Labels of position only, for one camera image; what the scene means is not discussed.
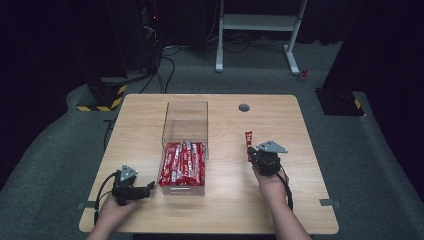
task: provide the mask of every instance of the human hand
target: human hand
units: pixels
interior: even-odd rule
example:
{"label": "human hand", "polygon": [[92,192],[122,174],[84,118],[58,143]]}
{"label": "human hand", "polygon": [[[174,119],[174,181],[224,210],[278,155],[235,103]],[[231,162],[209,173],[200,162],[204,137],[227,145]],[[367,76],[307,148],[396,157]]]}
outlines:
{"label": "human hand", "polygon": [[107,239],[114,229],[140,205],[141,200],[136,200],[121,206],[112,194],[108,194],[88,239]]}
{"label": "human hand", "polygon": [[[276,175],[269,177],[262,176],[255,168],[252,167],[252,169],[259,182],[259,190],[261,191],[262,197],[266,200],[268,205],[272,207],[274,203],[286,203],[287,193],[281,180]],[[289,183],[289,178],[283,170],[280,170],[278,174],[287,182],[287,184]]]}

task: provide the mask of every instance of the white metal frame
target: white metal frame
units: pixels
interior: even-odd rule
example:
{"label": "white metal frame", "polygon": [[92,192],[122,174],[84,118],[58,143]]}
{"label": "white metal frame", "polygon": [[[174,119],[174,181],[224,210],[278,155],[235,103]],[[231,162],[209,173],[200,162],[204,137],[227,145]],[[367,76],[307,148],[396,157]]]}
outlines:
{"label": "white metal frame", "polygon": [[223,58],[223,34],[224,29],[234,30],[266,30],[292,32],[290,42],[284,45],[284,53],[290,65],[292,74],[298,75],[299,68],[293,56],[293,46],[302,23],[303,13],[305,12],[308,0],[302,0],[299,12],[296,16],[278,16],[278,15],[251,15],[251,14],[224,14],[224,0],[221,0],[221,9],[219,17],[219,36],[218,49],[216,54],[216,71],[224,70]]}

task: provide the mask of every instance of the gray carpet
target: gray carpet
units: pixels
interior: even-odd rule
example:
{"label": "gray carpet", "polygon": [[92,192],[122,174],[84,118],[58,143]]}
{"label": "gray carpet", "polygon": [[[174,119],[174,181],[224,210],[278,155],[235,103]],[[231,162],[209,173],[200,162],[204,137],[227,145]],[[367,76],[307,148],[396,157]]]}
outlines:
{"label": "gray carpet", "polygon": [[[424,239],[424,207],[398,165],[373,117],[365,94],[355,92],[366,116],[325,116],[314,89],[321,87],[340,44],[296,44],[301,69],[298,82],[288,70],[281,45],[251,46],[224,53],[224,71],[215,72],[215,51],[170,48],[176,65],[168,93],[291,94],[299,101],[340,231],[315,239]],[[226,44],[237,51],[240,45]],[[162,60],[165,81],[172,65]],[[131,83],[125,94],[138,93],[147,80]],[[85,86],[69,93],[69,110],[47,127],[25,152],[0,193],[0,239],[85,239],[78,228],[84,202],[103,156],[107,123],[115,112],[79,112]],[[153,78],[144,93],[159,93]],[[112,239],[131,239],[114,234]],[[154,239],[151,235],[145,239]]]}

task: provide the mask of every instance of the yellow and black tape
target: yellow and black tape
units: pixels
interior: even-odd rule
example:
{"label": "yellow and black tape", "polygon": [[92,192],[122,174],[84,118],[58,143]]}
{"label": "yellow and black tape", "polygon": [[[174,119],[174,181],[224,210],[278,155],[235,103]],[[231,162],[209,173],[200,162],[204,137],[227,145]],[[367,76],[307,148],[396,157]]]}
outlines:
{"label": "yellow and black tape", "polygon": [[83,112],[91,112],[91,111],[102,111],[102,112],[108,112],[108,111],[114,111],[118,108],[119,104],[122,101],[122,97],[124,95],[125,89],[127,88],[127,85],[121,86],[116,96],[113,96],[113,98],[110,99],[111,104],[109,105],[78,105],[78,110]]}
{"label": "yellow and black tape", "polygon": [[355,98],[355,106],[357,109],[361,109],[361,103],[356,98]]}

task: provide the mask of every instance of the red object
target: red object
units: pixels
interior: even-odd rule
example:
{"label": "red object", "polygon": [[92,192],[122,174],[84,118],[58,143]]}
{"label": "red object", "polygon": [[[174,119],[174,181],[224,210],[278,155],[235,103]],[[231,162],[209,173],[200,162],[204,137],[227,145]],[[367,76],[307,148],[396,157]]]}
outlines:
{"label": "red object", "polygon": [[247,148],[252,146],[252,131],[245,132],[244,135],[246,136],[246,152],[247,152]]}
{"label": "red object", "polygon": [[159,178],[160,186],[202,186],[205,182],[205,155],[202,143],[168,143]]}
{"label": "red object", "polygon": [[304,82],[309,79],[309,71],[308,69],[303,69],[297,78],[299,82]]}

